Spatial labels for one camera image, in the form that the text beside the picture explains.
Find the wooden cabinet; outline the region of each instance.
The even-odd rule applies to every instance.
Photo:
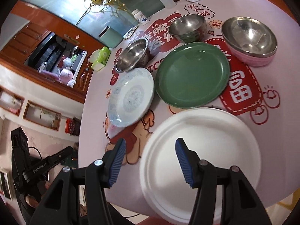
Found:
[[[11,13],[29,20],[30,23],[19,31],[0,52],[0,64],[47,89],[84,103],[93,74],[88,58],[95,50],[101,49],[103,44],[60,17],[32,4],[18,1]],[[73,88],[48,80],[37,70],[24,65],[33,50],[51,32],[87,51]]]
[[[43,28],[47,28],[59,37],[66,39],[70,43],[90,53],[103,47],[103,44],[81,29],[32,4],[19,0],[13,7],[11,13],[25,18]]]
[[[5,45],[0,53],[19,64],[23,64],[49,33],[49,30],[29,23]]]
[[[85,60],[79,70],[78,76],[76,78],[76,84],[73,89],[82,92],[86,95],[88,87],[92,78],[93,69],[91,69],[92,64],[88,62],[88,58],[91,54],[87,54]]]

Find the blue and white porcelain plate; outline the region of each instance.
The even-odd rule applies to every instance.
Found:
[[[120,128],[139,121],[148,111],[154,96],[154,80],[145,68],[122,73],[108,103],[108,118]]]

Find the screw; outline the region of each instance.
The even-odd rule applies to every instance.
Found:
[[[63,169],[62,169],[62,171],[64,172],[64,173],[67,173],[67,172],[69,172],[71,170],[71,168],[69,167],[69,166],[66,166],[66,167],[64,167]]]
[[[102,160],[95,160],[94,161],[94,164],[96,165],[96,166],[101,166],[102,164],[103,164],[103,161]]]
[[[206,166],[208,164],[208,162],[205,161],[205,160],[200,160],[199,163],[200,163],[201,166]]]
[[[235,173],[237,173],[240,169],[237,166],[232,166],[231,170]]]

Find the wall shelf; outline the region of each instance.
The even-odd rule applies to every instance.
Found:
[[[23,119],[58,131],[61,120],[61,113],[55,112],[46,107],[28,101]]]
[[[14,92],[9,91],[8,89],[0,86],[0,107],[4,110],[15,114],[20,115],[20,110],[22,108],[24,98],[16,95]]]

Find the white paper plate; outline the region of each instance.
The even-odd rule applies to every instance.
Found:
[[[109,97],[108,118],[120,128],[139,121],[148,111],[154,96],[154,81],[145,68],[121,73]]]
[[[140,182],[151,208],[168,222],[188,224],[197,194],[185,182],[176,153],[175,141],[183,138],[216,167],[240,167],[254,188],[257,187],[261,157],[251,130],[236,116],[214,108],[197,108],[165,120],[152,134],[142,154]],[[219,222],[222,188],[217,188],[214,222]]]

